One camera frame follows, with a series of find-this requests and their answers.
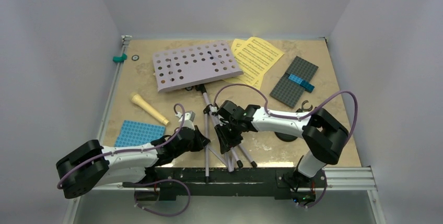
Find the cream yellow microphone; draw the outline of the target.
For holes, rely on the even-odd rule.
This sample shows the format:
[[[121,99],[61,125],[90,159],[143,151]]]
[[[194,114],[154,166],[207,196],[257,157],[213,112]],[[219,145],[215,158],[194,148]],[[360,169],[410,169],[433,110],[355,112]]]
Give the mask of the cream yellow microphone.
[[[152,107],[138,93],[135,93],[135,92],[131,93],[130,100],[133,104],[139,106],[145,112],[147,112],[149,115],[151,115],[159,123],[163,124],[164,126],[168,126],[170,124],[170,121],[165,116],[163,116],[159,111],[157,111],[154,107]]]

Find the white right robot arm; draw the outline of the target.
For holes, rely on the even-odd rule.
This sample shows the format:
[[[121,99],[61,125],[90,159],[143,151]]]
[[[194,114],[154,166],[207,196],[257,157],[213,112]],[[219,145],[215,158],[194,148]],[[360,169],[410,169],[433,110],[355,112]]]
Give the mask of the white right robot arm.
[[[301,186],[327,164],[338,163],[349,137],[346,127],[323,108],[283,112],[250,104],[244,109],[226,100],[215,114],[220,120],[215,129],[222,153],[241,143],[245,132],[275,132],[303,139],[309,150],[293,172],[294,181]]]

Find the yellow sheet music page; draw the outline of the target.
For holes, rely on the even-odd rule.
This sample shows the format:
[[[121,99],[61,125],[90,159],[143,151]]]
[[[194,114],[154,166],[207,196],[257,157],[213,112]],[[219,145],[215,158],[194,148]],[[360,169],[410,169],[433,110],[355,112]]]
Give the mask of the yellow sheet music page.
[[[269,42],[250,37],[247,45],[243,45],[243,54],[250,54],[250,63],[255,70],[266,73],[283,55],[284,52]]]
[[[243,54],[243,45],[247,45],[248,40],[234,39],[231,45],[232,53],[238,63],[240,69],[243,71],[242,75],[224,79],[228,83],[241,83],[251,85],[254,88],[260,90],[263,82],[263,74],[260,71],[255,70],[250,63],[250,54]]]

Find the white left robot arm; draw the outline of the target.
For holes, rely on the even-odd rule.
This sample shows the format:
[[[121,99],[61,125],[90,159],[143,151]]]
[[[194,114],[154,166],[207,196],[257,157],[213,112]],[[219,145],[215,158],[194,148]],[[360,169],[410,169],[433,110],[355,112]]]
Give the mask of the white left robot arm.
[[[65,198],[82,196],[94,187],[113,183],[154,184],[156,173],[150,169],[171,163],[185,152],[203,150],[211,141],[198,127],[183,127],[172,136],[165,135],[140,146],[102,146],[89,140],[56,163],[57,189]]]

